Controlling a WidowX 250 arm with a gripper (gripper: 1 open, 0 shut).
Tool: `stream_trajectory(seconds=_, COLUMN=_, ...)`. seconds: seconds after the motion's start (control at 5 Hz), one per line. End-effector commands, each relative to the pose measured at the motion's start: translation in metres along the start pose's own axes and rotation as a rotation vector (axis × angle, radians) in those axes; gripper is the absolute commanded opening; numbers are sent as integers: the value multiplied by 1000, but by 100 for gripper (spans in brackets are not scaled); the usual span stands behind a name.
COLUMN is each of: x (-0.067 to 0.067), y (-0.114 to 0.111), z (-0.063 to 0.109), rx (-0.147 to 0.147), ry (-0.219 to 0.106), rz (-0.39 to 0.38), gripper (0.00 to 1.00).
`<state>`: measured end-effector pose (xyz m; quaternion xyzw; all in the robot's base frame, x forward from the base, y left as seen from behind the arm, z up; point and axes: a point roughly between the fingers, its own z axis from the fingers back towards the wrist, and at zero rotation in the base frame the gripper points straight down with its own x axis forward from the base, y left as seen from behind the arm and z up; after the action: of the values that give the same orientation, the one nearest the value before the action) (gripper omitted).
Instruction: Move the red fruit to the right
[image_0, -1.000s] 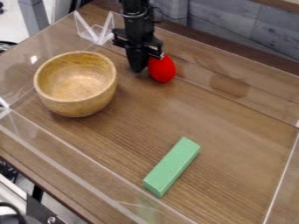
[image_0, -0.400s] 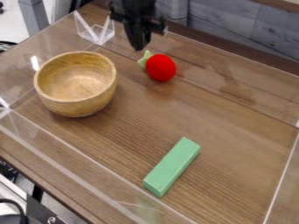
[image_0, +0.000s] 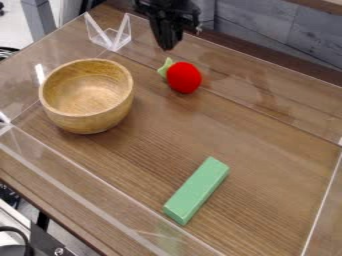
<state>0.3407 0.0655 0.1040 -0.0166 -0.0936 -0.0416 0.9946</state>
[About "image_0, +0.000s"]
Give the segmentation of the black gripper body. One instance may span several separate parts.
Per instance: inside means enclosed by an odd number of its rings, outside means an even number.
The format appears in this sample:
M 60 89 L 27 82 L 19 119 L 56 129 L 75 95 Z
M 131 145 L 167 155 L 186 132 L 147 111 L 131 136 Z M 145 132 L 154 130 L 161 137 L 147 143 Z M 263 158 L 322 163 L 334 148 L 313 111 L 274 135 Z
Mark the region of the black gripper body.
M 194 0 L 135 0 L 135 11 L 147 16 L 155 33 L 162 32 L 163 22 L 173 31 L 199 29 L 202 11 Z

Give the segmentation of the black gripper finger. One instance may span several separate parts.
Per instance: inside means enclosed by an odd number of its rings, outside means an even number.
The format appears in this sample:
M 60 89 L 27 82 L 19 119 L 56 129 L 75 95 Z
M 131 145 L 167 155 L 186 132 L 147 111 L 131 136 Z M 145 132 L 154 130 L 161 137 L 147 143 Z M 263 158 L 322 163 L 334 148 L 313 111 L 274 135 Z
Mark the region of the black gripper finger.
M 158 20 L 158 40 L 161 48 L 167 51 L 173 50 L 183 38 L 183 25 L 179 19 Z

